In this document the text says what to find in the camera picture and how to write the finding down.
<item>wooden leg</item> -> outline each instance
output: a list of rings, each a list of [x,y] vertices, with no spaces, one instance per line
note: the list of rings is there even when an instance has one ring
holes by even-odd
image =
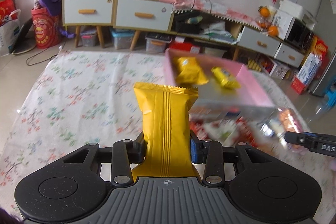
[[[97,26],[97,33],[98,33],[98,39],[99,39],[100,46],[102,48],[105,48],[104,36],[103,36],[103,32],[101,30],[101,26]]]
[[[232,61],[237,61],[238,60],[238,55],[239,55],[239,48],[235,48],[235,52],[233,54]]]
[[[76,26],[75,48],[78,47],[80,32],[81,32],[81,27]]]
[[[134,49],[135,45],[137,44],[140,33],[141,33],[141,31],[135,31],[135,34],[134,34],[133,39],[132,39],[132,44],[131,44],[131,47],[130,47],[131,51]]]

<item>table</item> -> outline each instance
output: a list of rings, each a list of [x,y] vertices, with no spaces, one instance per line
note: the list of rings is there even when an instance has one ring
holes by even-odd
[[[163,60],[133,52],[61,51],[37,79],[10,132],[0,158],[0,206],[19,215],[13,196],[17,183],[86,143],[102,147],[135,139],[142,114],[133,85],[164,84]],[[295,109],[271,78],[253,74],[275,104]],[[335,215],[329,157],[284,153],[280,159],[319,182],[323,198],[315,220],[329,223]]]

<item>yellow snack bag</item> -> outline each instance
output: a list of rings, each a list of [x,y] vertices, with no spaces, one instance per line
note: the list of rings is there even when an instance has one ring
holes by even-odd
[[[240,84],[236,78],[227,70],[220,67],[213,67],[211,69],[214,77],[220,83],[223,88],[227,89],[239,89]]]
[[[188,111],[198,97],[197,88],[137,82],[134,91],[143,114],[146,157],[132,170],[138,176],[199,177],[191,163]]]
[[[179,73],[175,79],[176,83],[205,85],[209,82],[195,57],[174,58],[174,63]]]

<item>refrigerator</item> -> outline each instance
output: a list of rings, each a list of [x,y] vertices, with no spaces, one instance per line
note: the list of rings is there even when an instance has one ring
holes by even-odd
[[[326,88],[336,76],[336,14],[333,13],[330,0],[321,0],[316,19],[318,23],[314,33],[329,47],[331,57],[321,78],[313,80],[308,89],[313,95],[324,96]]]

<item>tile floor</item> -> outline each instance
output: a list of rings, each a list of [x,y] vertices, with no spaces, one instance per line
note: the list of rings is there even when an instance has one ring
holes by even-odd
[[[99,46],[79,47],[75,49],[74,42],[71,40],[65,43],[64,49],[79,51],[114,51],[111,43],[107,44],[105,49],[102,49]],[[142,52],[143,49],[143,45],[136,48],[136,50]],[[40,51],[40,49],[35,48],[22,55],[7,55],[0,58],[0,154],[5,145],[7,135],[17,117],[17,110],[21,108],[31,87],[48,64],[48,62],[44,62],[34,66],[26,65],[26,59]],[[58,51],[59,45],[51,47],[36,56],[33,60],[30,60],[30,63],[50,58],[52,55],[57,54]],[[291,90],[288,81],[277,81],[277,83],[292,100],[304,119],[309,119],[314,114],[318,102],[321,101],[320,98],[309,94],[297,95]],[[333,122],[335,114],[336,110],[332,109],[321,118],[310,122],[309,126],[311,131],[316,133],[335,134],[334,129],[336,123]]]

